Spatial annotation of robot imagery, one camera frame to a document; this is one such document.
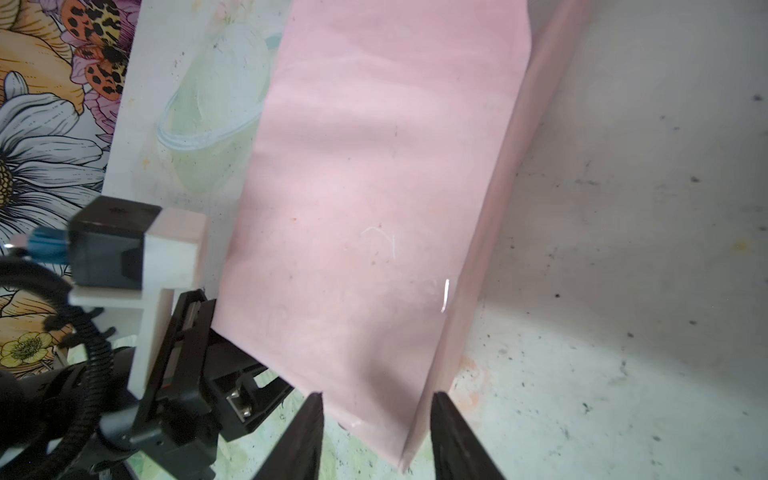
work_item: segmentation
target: folded pink fabric edge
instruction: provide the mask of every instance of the folded pink fabric edge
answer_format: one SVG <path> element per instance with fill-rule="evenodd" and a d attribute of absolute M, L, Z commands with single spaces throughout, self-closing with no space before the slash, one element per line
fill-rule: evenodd
<path fill-rule="evenodd" d="M 514 178 L 535 137 L 590 13 L 591 0 L 563 0 L 534 40 L 528 70 L 518 92 L 467 259 L 458 279 L 457 293 L 448 306 L 448 319 L 400 457 L 398 467 L 401 472 L 409 467 L 426 437 L 432 395 L 437 391 L 447 391 L 458 371 L 485 274 L 511 199 L 514 182 L 509 179 Z"/>

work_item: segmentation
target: blue connector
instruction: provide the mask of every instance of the blue connector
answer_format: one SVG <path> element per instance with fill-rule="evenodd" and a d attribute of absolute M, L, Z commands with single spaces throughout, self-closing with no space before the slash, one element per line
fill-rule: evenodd
<path fill-rule="evenodd" d="M 69 263 L 67 256 L 67 231 L 37 227 L 29 236 L 27 254 L 37 263 Z"/>

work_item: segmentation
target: paint-stained table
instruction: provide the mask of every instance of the paint-stained table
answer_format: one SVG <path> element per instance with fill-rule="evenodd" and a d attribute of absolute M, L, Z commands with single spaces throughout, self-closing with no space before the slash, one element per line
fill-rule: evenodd
<path fill-rule="evenodd" d="M 538 24 L 551 2 L 531 3 Z M 152 142 L 214 9 L 144 0 L 104 186 L 209 214 L 212 292 L 242 176 L 191 193 Z M 452 392 L 507 478 L 768 478 L 763 98 L 762 0 L 596 1 L 519 171 Z M 300 403 L 222 443 L 217 477 L 250 478 Z M 423 448 L 408 475 L 432 478 L 431 462 Z M 321 478 L 395 477 L 326 422 Z"/>

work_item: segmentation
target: daisy center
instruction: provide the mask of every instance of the daisy center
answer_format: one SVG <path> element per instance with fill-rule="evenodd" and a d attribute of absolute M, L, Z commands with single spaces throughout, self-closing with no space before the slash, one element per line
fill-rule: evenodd
<path fill-rule="evenodd" d="M 5 162 L 0 158 L 0 208 L 3 208 L 13 195 L 13 177 Z"/>
<path fill-rule="evenodd" d="M 43 341 L 39 338 L 24 340 L 11 351 L 11 357 L 23 360 L 33 356 L 41 348 L 43 348 Z"/>

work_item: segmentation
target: white scratch mark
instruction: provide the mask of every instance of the white scratch mark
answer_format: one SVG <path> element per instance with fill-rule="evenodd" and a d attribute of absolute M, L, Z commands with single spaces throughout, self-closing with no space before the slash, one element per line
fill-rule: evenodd
<path fill-rule="evenodd" d="M 392 235 L 392 239 L 390 240 L 389 237 L 387 237 L 386 233 L 384 233 L 384 230 L 382 230 L 380 228 L 377 228 L 377 227 L 368 227 L 368 228 L 366 228 L 365 230 L 360 232 L 360 236 L 362 237 L 363 235 L 365 235 L 367 232 L 369 232 L 371 230 L 373 230 L 375 232 L 379 232 L 380 234 L 382 234 L 384 236 L 384 238 L 386 238 L 386 241 L 388 241 L 389 244 L 392 245 L 392 259 L 393 260 L 397 260 L 397 254 L 395 252 L 395 236 Z"/>
<path fill-rule="evenodd" d="M 445 308 L 448 306 L 448 287 L 451 284 L 451 280 L 445 279 L 445 292 L 442 294 L 442 309 L 440 313 L 445 313 Z"/>

